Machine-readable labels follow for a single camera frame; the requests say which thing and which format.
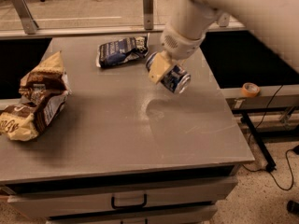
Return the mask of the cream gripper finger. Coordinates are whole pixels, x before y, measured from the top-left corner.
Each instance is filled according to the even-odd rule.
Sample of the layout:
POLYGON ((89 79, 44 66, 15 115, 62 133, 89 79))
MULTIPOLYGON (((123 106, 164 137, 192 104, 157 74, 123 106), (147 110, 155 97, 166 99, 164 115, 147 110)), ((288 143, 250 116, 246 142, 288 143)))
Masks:
POLYGON ((173 66, 172 57, 167 51, 156 52, 151 58, 149 79, 154 84, 159 83, 173 66))

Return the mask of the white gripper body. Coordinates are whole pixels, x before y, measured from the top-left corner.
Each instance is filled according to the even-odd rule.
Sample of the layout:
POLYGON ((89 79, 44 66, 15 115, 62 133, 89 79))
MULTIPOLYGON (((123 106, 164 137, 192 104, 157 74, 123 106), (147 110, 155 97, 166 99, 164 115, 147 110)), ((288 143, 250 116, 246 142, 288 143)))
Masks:
POLYGON ((170 24, 167 24, 161 35, 161 44, 172 59, 184 60, 198 50, 205 38, 206 34, 202 34, 196 39, 186 38, 175 31, 170 24))

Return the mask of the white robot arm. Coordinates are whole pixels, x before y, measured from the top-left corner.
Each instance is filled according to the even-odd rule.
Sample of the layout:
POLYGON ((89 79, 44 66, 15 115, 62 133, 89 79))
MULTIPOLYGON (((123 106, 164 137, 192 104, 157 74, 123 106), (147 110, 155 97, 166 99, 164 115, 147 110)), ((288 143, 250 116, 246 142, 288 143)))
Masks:
POLYGON ((228 14, 299 72, 299 0, 177 0, 161 35, 163 50, 153 58, 149 79, 160 82, 197 51, 208 27, 228 14))

